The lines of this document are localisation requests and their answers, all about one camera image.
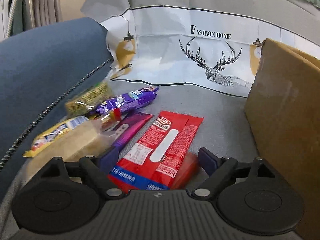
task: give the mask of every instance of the cardboard box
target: cardboard box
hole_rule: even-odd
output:
[[[245,105],[260,156],[300,193],[297,233],[320,239],[320,61],[266,39]]]

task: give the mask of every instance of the blue stripe on red package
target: blue stripe on red package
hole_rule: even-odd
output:
[[[124,192],[170,189],[203,118],[161,111],[157,119],[111,170]]]

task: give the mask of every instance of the deer head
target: deer head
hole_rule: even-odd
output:
[[[193,37],[188,43],[187,43],[187,47],[186,49],[183,48],[181,41],[179,40],[180,43],[180,47],[182,49],[182,51],[184,52],[184,54],[191,60],[195,61],[197,63],[197,65],[201,68],[204,68],[206,70],[211,70],[214,73],[217,73],[221,70],[224,70],[225,67],[223,67],[223,65],[226,64],[231,64],[236,62],[236,60],[239,58],[240,54],[241,54],[241,49],[238,53],[238,55],[235,57],[235,50],[229,45],[228,42],[226,42],[229,46],[229,48],[231,49],[231,57],[228,57],[228,60],[226,61],[226,57],[224,56],[224,53],[222,51],[222,60],[220,59],[219,61],[217,60],[217,64],[214,67],[209,67],[206,63],[205,60],[203,60],[200,57],[200,48],[198,49],[196,56],[193,55],[193,52],[190,50],[190,44],[193,41],[195,37]]]

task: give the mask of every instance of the zipper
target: zipper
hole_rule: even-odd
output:
[[[9,150],[6,152],[4,157],[0,161],[0,171],[3,169],[3,167],[7,164],[9,159],[12,157],[12,155],[16,152],[19,145],[23,142],[23,140],[28,136],[28,134],[39,124],[39,122],[58,104],[60,103],[66,96],[68,96],[73,90],[75,90],[78,86],[80,86],[84,81],[86,81],[90,76],[92,76],[94,73],[96,73],[99,69],[104,67],[107,63],[109,63],[113,58],[110,58],[106,60],[104,63],[102,63],[100,66],[95,68],[94,70],[90,71],[89,74],[84,76],[82,79],[80,79],[75,85],[73,85],[70,89],[68,89],[66,92],[64,92],[59,98],[57,98],[55,101],[53,101],[44,111],[42,111],[41,114],[38,115],[38,117],[28,125],[28,127],[24,130],[22,134],[15,140],[15,142],[12,144],[12,146],[9,148]]]

